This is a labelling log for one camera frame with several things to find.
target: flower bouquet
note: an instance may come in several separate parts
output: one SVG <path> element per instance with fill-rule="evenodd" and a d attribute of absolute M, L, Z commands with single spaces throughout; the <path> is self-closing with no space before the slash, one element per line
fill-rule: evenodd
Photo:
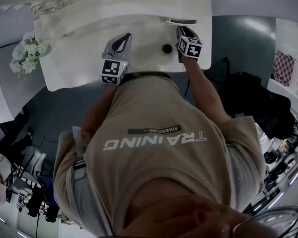
<path fill-rule="evenodd" d="M 36 68 L 38 58 L 48 54 L 48 48 L 47 42 L 34 39 L 34 31 L 26 33 L 12 52 L 10 68 L 19 76 L 29 74 Z"/>

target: eyeglasses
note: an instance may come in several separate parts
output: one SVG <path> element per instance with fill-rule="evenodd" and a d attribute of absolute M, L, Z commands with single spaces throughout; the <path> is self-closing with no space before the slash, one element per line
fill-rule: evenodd
<path fill-rule="evenodd" d="M 298 238 L 298 206 L 283 206 L 264 211 L 237 224 L 232 231 L 232 238 L 258 237 Z"/>

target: sleeve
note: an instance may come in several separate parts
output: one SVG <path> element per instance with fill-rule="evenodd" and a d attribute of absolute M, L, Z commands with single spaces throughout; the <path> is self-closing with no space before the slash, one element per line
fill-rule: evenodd
<path fill-rule="evenodd" d="M 243 154 L 253 173 L 259 178 L 260 191 L 264 187 L 265 160 L 262 154 L 253 117 L 238 117 L 221 125 L 227 143 Z"/>
<path fill-rule="evenodd" d="M 68 218 L 79 223 L 78 219 L 76 219 L 73 214 L 66 190 L 67 172 L 76 161 L 77 154 L 75 152 L 73 134 L 70 132 L 62 133 L 59 138 L 58 151 L 56 154 L 53 172 L 54 199 L 60 207 L 60 210 Z"/>

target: gray floor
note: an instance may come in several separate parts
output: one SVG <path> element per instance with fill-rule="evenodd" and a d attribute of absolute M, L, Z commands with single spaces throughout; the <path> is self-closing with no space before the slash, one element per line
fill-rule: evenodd
<path fill-rule="evenodd" d="M 224 78 L 223 57 L 231 63 L 231 73 L 246 71 L 259 76 L 266 86 L 275 52 L 276 20 L 267 17 L 221 16 L 213 18 L 211 78 Z M 171 78 L 184 94 L 188 82 L 186 73 L 172 74 Z M 35 132 L 33 144 L 47 153 L 47 165 L 53 166 L 57 141 L 61 132 L 80 125 L 88 108 L 97 100 L 100 85 L 85 86 L 49 92 L 42 89 L 27 105 L 30 119 L 19 135 L 26 133 L 28 126 Z M 193 102 L 190 90 L 187 99 Z"/>

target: beige t-shirt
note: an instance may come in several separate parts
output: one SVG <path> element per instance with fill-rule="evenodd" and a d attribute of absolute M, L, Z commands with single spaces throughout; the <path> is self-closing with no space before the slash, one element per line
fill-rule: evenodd
<path fill-rule="evenodd" d="M 55 197 L 71 218 L 66 191 L 61 190 L 64 172 L 75 160 L 70 152 L 57 157 Z M 84 159 L 114 233 L 123 228 L 131 199 L 150 179 L 174 179 L 241 211 L 264 177 L 252 117 L 232 119 L 218 128 L 180 95 L 172 81 L 154 76 L 118 88 Z"/>

